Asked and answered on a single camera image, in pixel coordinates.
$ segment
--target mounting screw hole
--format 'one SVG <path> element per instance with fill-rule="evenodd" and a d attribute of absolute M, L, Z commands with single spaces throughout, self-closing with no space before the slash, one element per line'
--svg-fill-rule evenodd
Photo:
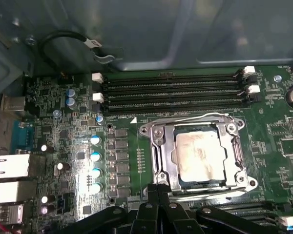
<path fill-rule="evenodd" d="M 242 126 L 243 126 L 243 122 L 239 120 L 239 121 L 238 121 L 238 126 L 239 126 L 239 127 L 242 127 Z"/>
<path fill-rule="evenodd" d="M 109 202 L 109 204 L 115 204 L 116 199 L 114 199 L 114 198 L 110 198 L 108 202 Z"/>
<path fill-rule="evenodd" d="M 250 185 L 251 185 L 252 187 L 254 187 L 254 186 L 256 185 L 256 182 L 255 182 L 254 180 L 251 180 L 251 181 L 250 181 Z"/>
<path fill-rule="evenodd" d="M 141 129 L 141 132 L 146 133 L 146 132 L 147 132 L 147 128 L 146 128 L 146 127 L 143 127 L 143 128 Z"/>

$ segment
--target electrolytic capacitor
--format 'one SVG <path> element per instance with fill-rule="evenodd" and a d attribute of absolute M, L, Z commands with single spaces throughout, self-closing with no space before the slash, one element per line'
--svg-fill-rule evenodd
<path fill-rule="evenodd" d="M 93 168 L 91 170 L 92 178 L 96 179 L 96 178 L 99 178 L 101 175 L 102 175 L 102 170 L 100 168 Z"/>
<path fill-rule="evenodd" d="M 66 91 L 66 95 L 69 97 L 69 98 L 76 98 L 77 97 L 77 93 L 74 89 L 69 89 Z"/>
<path fill-rule="evenodd" d="M 49 202 L 54 202 L 55 201 L 55 196 L 54 195 L 47 195 L 47 196 L 43 196 L 41 198 L 41 203 L 42 204 L 46 204 Z"/>
<path fill-rule="evenodd" d="M 62 115 L 60 110 L 54 110 L 52 114 L 54 118 L 58 118 Z"/>
<path fill-rule="evenodd" d="M 92 186 L 90 188 L 90 192 L 92 194 L 98 194 L 101 191 L 102 187 L 103 186 L 101 183 L 94 183 L 94 184 L 92 184 Z"/>
<path fill-rule="evenodd" d="M 104 118 L 103 118 L 103 115 L 98 113 L 97 116 L 96 116 L 96 121 L 99 125 L 103 125 L 104 124 Z"/>
<path fill-rule="evenodd" d="M 60 162 L 57 164 L 57 169 L 59 171 L 67 171 L 70 170 L 70 164 L 67 162 Z"/>
<path fill-rule="evenodd" d="M 93 161 L 93 162 L 100 161 L 101 157 L 102 157 L 101 154 L 98 153 L 98 152 L 93 152 L 93 153 L 90 155 L 90 159 L 91 159 L 91 161 Z"/>
<path fill-rule="evenodd" d="M 66 104 L 67 104 L 68 108 L 71 110 L 75 110 L 77 108 L 77 102 L 72 97 L 69 97 L 66 100 Z"/>
<path fill-rule="evenodd" d="M 49 204 L 49 205 L 42 205 L 40 208 L 40 213 L 42 215 L 49 214 L 51 212 L 55 211 L 55 205 Z"/>
<path fill-rule="evenodd" d="M 90 142 L 93 145 L 99 145 L 101 143 L 101 138 L 99 136 L 94 135 L 90 138 Z"/>
<path fill-rule="evenodd" d="M 41 151 L 44 153 L 52 154 L 52 153 L 54 153 L 55 149 L 53 146 L 50 146 L 50 145 L 42 145 Z"/>

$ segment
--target chip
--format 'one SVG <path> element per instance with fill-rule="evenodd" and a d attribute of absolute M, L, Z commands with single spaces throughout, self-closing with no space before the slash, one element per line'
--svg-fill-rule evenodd
<path fill-rule="evenodd" d="M 116 138 L 125 138 L 125 137 L 127 137 L 127 130 L 126 129 L 116 129 L 115 130 L 115 137 Z"/>
<path fill-rule="evenodd" d="M 115 134 L 114 133 L 109 133 L 109 134 L 107 134 L 107 138 L 108 139 L 114 139 L 115 138 Z"/>
<path fill-rule="evenodd" d="M 87 113 L 87 108 L 86 108 L 85 106 L 81 106 L 81 107 L 79 108 L 79 112 L 80 112 L 80 113 Z"/>
<path fill-rule="evenodd" d="M 79 90 L 79 94 L 80 95 L 85 95 L 85 94 L 87 94 L 87 90 L 86 89 L 81 89 L 81 90 Z"/>
<path fill-rule="evenodd" d="M 129 158 L 128 152 L 116 152 L 116 160 L 127 160 Z"/>
<path fill-rule="evenodd" d="M 118 197 L 129 197 L 130 188 L 118 188 Z"/>
<path fill-rule="evenodd" d="M 293 139 L 283 139 L 281 145 L 285 156 L 293 156 Z"/>
<path fill-rule="evenodd" d="M 51 126 L 43 126 L 42 133 L 51 133 L 52 127 Z"/>
<path fill-rule="evenodd" d="M 109 172 L 116 172 L 116 168 L 110 166 L 110 167 L 108 168 L 108 171 L 109 171 Z"/>
<path fill-rule="evenodd" d="M 117 140 L 115 143 L 116 143 L 116 149 L 127 149 L 128 148 L 128 141 L 126 141 L 126 140 Z"/>
<path fill-rule="evenodd" d="M 116 179 L 109 179 L 108 183 L 109 184 L 116 184 Z"/>
<path fill-rule="evenodd" d="M 108 150 L 115 150 L 115 144 L 112 143 L 112 144 L 107 145 L 107 149 Z"/>
<path fill-rule="evenodd" d="M 117 191 L 112 191 L 112 190 L 110 190 L 110 191 L 108 192 L 108 196 L 109 196 L 109 197 L 116 197 L 116 196 L 117 196 Z"/>
<path fill-rule="evenodd" d="M 60 138 L 67 138 L 68 137 L 68 131 L 64 130 L 60 132 Z"/>
<path fill-rule="evenodd" d="M 123 172 L 129 172 L 129 164 L 128 163 L 118 163 L 116 165 L 117 172 L 123 173 Z"/>
<path fill-rule="evenodd" d="M 94 126 L 96 126 L 96 120 L 95 120 L 95 119 L 89 119 L 89 120 L 88 120 L 88 126 L 89 126 L 89 127 L 94 127 Z"/>
<path fill-rule="evenodd" d="M 68 155 L 67 154 L 60 154 L 59 159 L 68 159 Z"/>
<path fill-rule="evenodd" d="M 68 189 L 68 181 L 61 181 L 61 189 Z"/>
<path fill-rule="evenodd" d="M 84 159 L 84 152 L 78 152 L 77 153 L 77 159 L 78 160 Z"/>
<path fill-rule="evenodd" d="M 83 207 L 83 214 L 84 214 L 84 215 L 89 215 L 89 214 L 91 214 L 91 206 L 84 206 L 84 207 Z"/>
<path fill-rule="evenodd" d="M 115 161 L 116 157 L 115 157 L 115 155 L 109 155 L 107 159 L 108 159 L 108 161 Z"/>
<path fill-rule="evenodd" d="M 130 177 L 127 175 L 119 175 L 117 177 L 117 184 L 118 185 L 127 185 L 130 182 Z"/>
<path fill-rule="evenodd" d="M 49 95 L 49 89 L 42 89 L 40 95 Z"/>

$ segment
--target black cable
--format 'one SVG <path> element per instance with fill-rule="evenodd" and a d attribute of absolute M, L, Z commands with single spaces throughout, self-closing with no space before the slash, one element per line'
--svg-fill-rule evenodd
<path fill-rule="evenodd" d="M 76 32 L 56 31 L 56 32 L 48 34 L 38 43 L 38 52 L 41 58 L 43 59 L 43 61 L 47 63 L 50 67 L 52 67 L 52 69 L 54 69 L 56 72 L 61 73 L 61 75 L 64 75 L 64 73 L 57 66 L 57 64 L 52 59 L 50 59 L 44 52 L 45 45 L 56 38 L 74 38 L 74 39 L 80 40 L 81 42 L 85 42 L 87 38 Z"/>

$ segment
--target integrated circuit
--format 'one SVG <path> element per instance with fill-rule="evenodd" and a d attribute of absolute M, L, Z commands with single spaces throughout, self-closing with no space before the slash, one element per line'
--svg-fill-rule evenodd
<path fill-rule="evenodd" d="M 116 156 L 115 156 L 115 155 L 109 155 L 109 156 L 107 157 L 107 160 L 108 160 L 108 161 L 115 161 L 115 160 L 116 160 Z"/>
<path fill-rule="evenodd" d="M 128 151 L 116 152 L 116 160 L 127 160 L 128 158 Z"/>
<path fill-rule="evenodd" d="M 130 183 L 130 177 L 127 175 L 119 175 L 117 176 L 117 184 L 118 185 L 127 185 Z"/>
<path fill-rule="evenodd" d="M 116 167 L 117 167 L 118 173 L 129 172 L 129 164 L 128 163 L 117 163 Z"/>
<path fill-rule="evenodd" d="M 130 196 L 130 188 L 118 188 L 118 197 L 124 198 Z"/>
<path fill-rule="evenodd" d="M 128 148 L 128 141 L 126 140 L 117 140 L 115 141 L 116 149 L 127 149 Z"/>
<path fill-rule="evenodd" d="M 293 138 L 282 139 L 281 146 L 284 156 L 293 156 Z"/>
<path fill-rule="evenodd" d="M 114 139 L 115 138 L 115 134 L 114 133 L 109 133 L 109 134 L 107 134 L 107 138 L 108 139 Z"/>
<path fill-rule="evenodd" d="M 42 96 L 49 95 L 49 89 L 40 90 L 40 95 L 42 95 Z"/>
<path fill-rule="evenodd" d="M 115 144 L 114 143 L 108 144 L 107 149 L 108 150 L 115 150 Z"/>
<path fill-rule="evenodd" d="M 51 133 L 51 131 L 52 131 L 52 127 L 51 126 L 43 126 L 42 127 L 42 133 L 43 134 Z"/>
<path fill-rule="evenodd" d="M 114 178 L 114 179 L 109 179 L 109 180 L 108 180 L 108 183 L 109 183 L 109 184 L 116 184 L 117 181 L 116 181 L 115 178 Z"/>
<path fill-rule="evenodd" d="M 93 119 L 93 118 L 89 119 L 89 120 L 88 120 L 88 126 L 89 126 L 89 127 L 94 127 L 94 126 L 96 126 L 96 120 Z"/>
<path fill-rule="evenodd" d="M 81 106 L 81 107 L 79 108 L 79 112 L 80 112 L 80 113 L 87 113 L 87 108 L 86 108 L 85 106 Z"/>
<path fill-rule="evenodd" d="M 127 137 L 127 130 L 126 129 L 116 129 L 115 130 L 115 137 L 116 138 L 126 138 Z"/>
<path fill-rule="evenodd" d="M 84 159 L 85 157 L 84 157 L 84 152 L 78 152 L 77 153 L 77 159 L 78 160 L 81 160 L 81 159 Z"/>
<path fill-rule="evenodd" d="M 81 89 L 81 90 L 79 91 L 79 94 L 80 94 L 80 95 L 86 95 L 86 94 L 87 94 L 87 90 L 86 90 L 86 89 Z"/>
<path fill-rule="evenodd" d="M 68 189 L 68 181 L 61 181 L 61 189 Z"/>
<path fill-rule="evenodd" d="M 91 206 L 83 206 L 83 214 L 84 215 L 91 214 Z"/>
<path fill-rule="evenodd" d="M 67 130 L 63 130 L 60 132 L 60 138 L 67 138 L 68 137 L 68 131 Z"/>
<path fill-rule="evenodd" d="M 110 165 L 109 165 L 108 171 L 109 171 L 110 173 L 116 172 L 115 162 L 110 162 Z"/>

